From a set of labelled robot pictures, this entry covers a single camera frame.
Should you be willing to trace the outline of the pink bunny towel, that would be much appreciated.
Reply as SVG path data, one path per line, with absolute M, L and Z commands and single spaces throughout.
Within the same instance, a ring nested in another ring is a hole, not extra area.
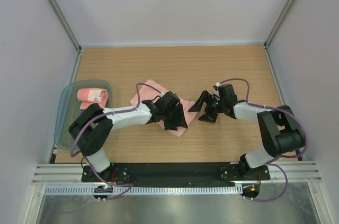
M 95 103 L 98 104 L 99 107 L 104 108 L 109 99 L 109 93 L 107 89 L 82 88 L 77 92 L 77 99 L 81 102 L 81 110 L 85 110 Z

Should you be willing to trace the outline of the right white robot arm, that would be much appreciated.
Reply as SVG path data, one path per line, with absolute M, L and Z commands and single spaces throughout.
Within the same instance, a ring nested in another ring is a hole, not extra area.
M 254 180 L 267 164 L 286 153 L 307 148 L 305 132 L 289 106 L 266 107 L 248 99 L 239 100 L 232 84 L 217 83 L 214 89 L 213 94 L 203 91 L 189 112 L 199 112 L 206 104 L 200 121 L 215 123 L 223 113 L 259 126 L 262 144 L 239 159 L 238 172 L 242 178 Z

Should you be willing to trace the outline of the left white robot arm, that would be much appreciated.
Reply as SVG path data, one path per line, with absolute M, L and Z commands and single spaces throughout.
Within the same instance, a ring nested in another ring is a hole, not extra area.
M 112 168 L 103 145 L 109 134 L 128 126 L 163 122 L 165 130 L 177 131 L 188 128 L 183 104 L 173 92 L 160 93 L 153 100 L 139 101 L 137 105 L 117 109 L 90 105 L 69 126 L 68 132 L 74 139 L 71 155 L 75 148 L 85 157 L 94 169 L 94 176 L 105 182 L 111 178 Z

